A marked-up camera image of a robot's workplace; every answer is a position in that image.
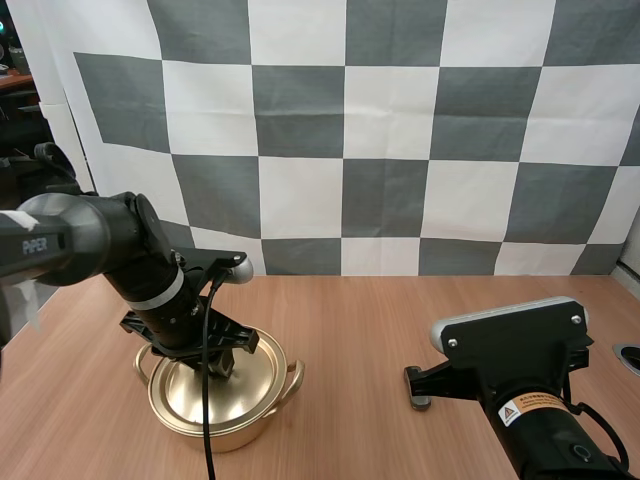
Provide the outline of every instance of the table surface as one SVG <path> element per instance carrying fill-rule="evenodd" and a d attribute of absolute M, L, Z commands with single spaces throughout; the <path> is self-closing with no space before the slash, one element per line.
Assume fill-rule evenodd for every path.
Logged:
<path fill-rule="evenodd" d="M 31 75 L 20 75 L 17 70 L 9 70 L 8 75 L 0 75 L 0 90 L 17 87 L 27 83 L 33 83 Z"/>
<path fill-rule="evenodd" d="M 574 401 L 604 415 L 640 473 L 640 378 L 611 350 L 640 342 L 640 303 L 613 279 L 261 277 L 224 286 L 215 306 L 269 331 L 307 373 L 261 437 L 215 456 L 218 478 L 516 479 L 476 402 L 436 398 L 415 412 L 403 368 L 444 360 L 427 333 L 439 318 L 555 295 L 588 308 L 596 341 L 591 366 L 572 374 Z M 118 326 L 125 311 L 95 278 L 61 289 L 41 311 L 41 332 L 27 327 L 6 347 L 0 478 L 206 478 L 203 454 L 148 404 L 132 369 L 143 342 Z"/>

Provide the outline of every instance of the black cable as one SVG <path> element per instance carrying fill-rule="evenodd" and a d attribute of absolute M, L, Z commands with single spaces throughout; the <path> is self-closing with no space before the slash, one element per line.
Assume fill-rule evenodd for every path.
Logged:
<path fill-rule="evenodd" d="M 593 408 L 591 408 L 586 403 L 580 402 L 577 405 L 573 405 L 571 403 L 571 384 L 569 382 L 568 374 L 565 378 L 564 386 L 562 390 L 564 394 L 564 398 L 562 400 L 564 401 L 564 404 L 567 407 L 567 409 L 572 414 L 578 416 L 582 412 L 586 413 L 600 426 L 600 428 L 602 428 L 605 431 L 607 435 L 609 435 L 609 438 L 611 439 L 611 441 L 613 442 L 613 445 L 616 447 L 616 450 L 618 451 L 618 456 L 620 457 L 620 459 L 619 460 L 615 459 L 615 457 L 610 457 L 610 458 L 617 460 L 622 466 L 622 468 L 626 472 L 628 472 L 629 471 L 629 454 L 627 453 L 627 449 L 624 447 L 624 443 L 622 443 L 622 440 L 620 439 L 616 431 L 613 429 L 613 427 L 609 424 L 609 422 L 607 422 L 602 415 L 600 415 L 598 412 L 596 412 Z"/>
<path fill-rule="evenodd" d="M 216 480 L 216 472 L 213 468 L 213 453 L 211 452 L 211 436 L 209 433 L 209 312 L 213 303 L 213 296 L 227 278 L 227 271 L 221 271 L 211 282 L 211 290 L 207 297 L 207 306 L 204 312 L 202 325 L 202 438 L 204 439 L 204 454 L 207 460 L 207 473 L 209 480 Z"/>

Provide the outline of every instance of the metal pot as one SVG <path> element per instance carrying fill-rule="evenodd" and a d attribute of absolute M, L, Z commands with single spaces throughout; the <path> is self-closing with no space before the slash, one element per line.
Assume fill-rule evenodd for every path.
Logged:
<path fill-rule="evenodd" d="M 255 353 L 235 350 L 231 377 L 209 379 L 209 421 L 211 449 L 229 452 L 254 440 L 269 425 L 302 385 L 304 363 L 287 365 L 282 347 L 266 332 Z M 151 348 L 143 346 L 134 368 L 149 393 L 156 416 L 171 431 L 180 434 L 194 448 L 202 442 L 202 383 L 198 371 L 168 358 L 161 359 L 150 376 L 141 362 Z M 287 373 L 293 372 L 285 388 Z"/>

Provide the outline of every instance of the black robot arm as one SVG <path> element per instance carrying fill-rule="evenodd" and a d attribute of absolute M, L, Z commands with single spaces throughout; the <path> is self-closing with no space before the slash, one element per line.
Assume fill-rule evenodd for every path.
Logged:
<path fill-rule="evenodd" d="M 588 321 L 567 297 L 440 320 L 431 343 L 449 360 L 405 369 L 414 406 L 429 395 L 477 400 L 523 480 L 635 478 L 613 428 L 589 406 L 571 404 L 569 373 L 589 365 Z M 611 437 L 619 459 L 582 429 L 574 417 L 582 412 Z"/>
<path fill-rule="evenodd" d="M 202 353 L 205 313 L 199 293 L 221 271 L 230 283 L 253 276 L 244 252 L 174 251 L 144 195 L 49 193 L 0 214 L 0 282 L 37 278 L 60 286 L 104 274 L 131 308 L 122 327 L 150 342 L 156 355 L 194 368 Z M 258 335 L 212 313 L 211 368 L 228 375 L 232 349 L 253 352 Z M 3 316 L 0 321 L 9 319 Z"/>

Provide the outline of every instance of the orange label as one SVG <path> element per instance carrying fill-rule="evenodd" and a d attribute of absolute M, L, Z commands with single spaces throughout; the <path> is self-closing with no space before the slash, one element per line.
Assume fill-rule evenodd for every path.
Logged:
<path fill-rule="evenodd" d="M 562 400 L 548 393 L 531 392 L 525 393 L 515 397 L 513 400 L 509 400 L 498 411 L 500 419 L 504 422 L 505 426 L 511 425 L 521 415 L 538 408 L 558 408 L 560 410 L 567 410 Z"/>

